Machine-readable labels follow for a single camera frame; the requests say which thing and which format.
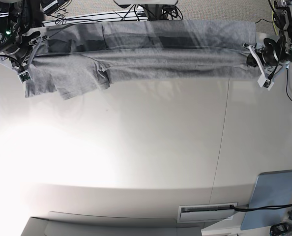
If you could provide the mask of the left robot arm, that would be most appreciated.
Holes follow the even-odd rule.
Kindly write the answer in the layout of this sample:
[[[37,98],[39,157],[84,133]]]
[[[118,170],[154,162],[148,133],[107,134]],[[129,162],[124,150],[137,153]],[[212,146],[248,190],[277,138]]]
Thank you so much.
[[[40,33],[33,28],[43,25],[44,16],[55,16],[63,11],[68,0],[0,0],[0,53],[9,58],[19,72],[26,69],[28,56]],[[166,20],[170,14],[183,15],[176,0],[116,0],[115,4],[126,9],[140,7],[149,21]],[[277,43],[266,42],[260,50],[265,64],[276,66],[278,62],[292,62],[292,0],[269,2],[272,22],[279,29]]]

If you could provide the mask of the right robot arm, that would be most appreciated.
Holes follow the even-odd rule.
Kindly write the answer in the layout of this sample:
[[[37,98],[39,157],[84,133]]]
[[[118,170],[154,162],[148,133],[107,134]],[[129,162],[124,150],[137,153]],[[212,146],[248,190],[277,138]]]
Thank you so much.
[[[148,20],[123,16],[63,18],[41,22],[32,1],[0,1],[0,56],[18,69],[37,62],[73,63],[85,57],[105,71],[203,70],[258,67],[256,26],[246,21],[166,20],[147,13]]]

